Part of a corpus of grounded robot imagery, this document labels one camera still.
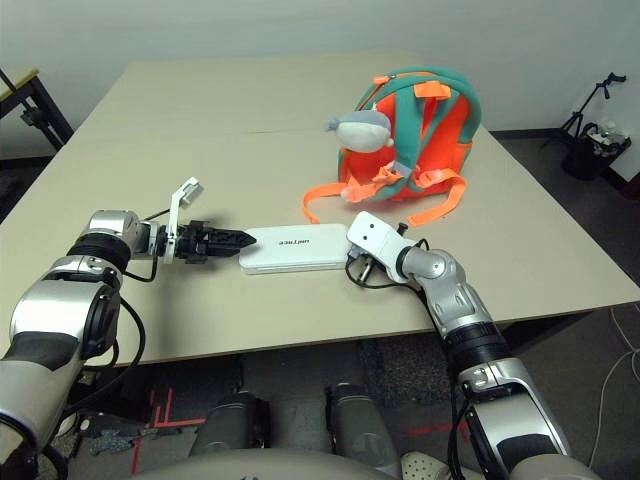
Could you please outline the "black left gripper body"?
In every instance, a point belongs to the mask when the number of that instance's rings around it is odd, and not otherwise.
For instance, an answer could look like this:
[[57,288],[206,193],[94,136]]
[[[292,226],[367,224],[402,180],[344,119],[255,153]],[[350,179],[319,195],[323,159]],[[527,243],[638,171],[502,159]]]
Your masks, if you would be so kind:
[[204,264],[208,260],[207,235],[211,228],[204,221],[192,220],[178,226],[175,257],[186,264]]

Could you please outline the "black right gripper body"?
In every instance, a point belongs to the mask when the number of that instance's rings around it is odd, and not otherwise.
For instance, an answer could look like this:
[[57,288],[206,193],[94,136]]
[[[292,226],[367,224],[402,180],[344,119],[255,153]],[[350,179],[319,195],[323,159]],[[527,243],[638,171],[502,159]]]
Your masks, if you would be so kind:
[[[356,275],[352,272],[352,265],[354,263],[359,265],[359,270]],[[368,286],[368,280],[377,266],[377,260],[367,254],[359,246],[353,244],[348,250],[346,259],[346,275],[355,285]]]

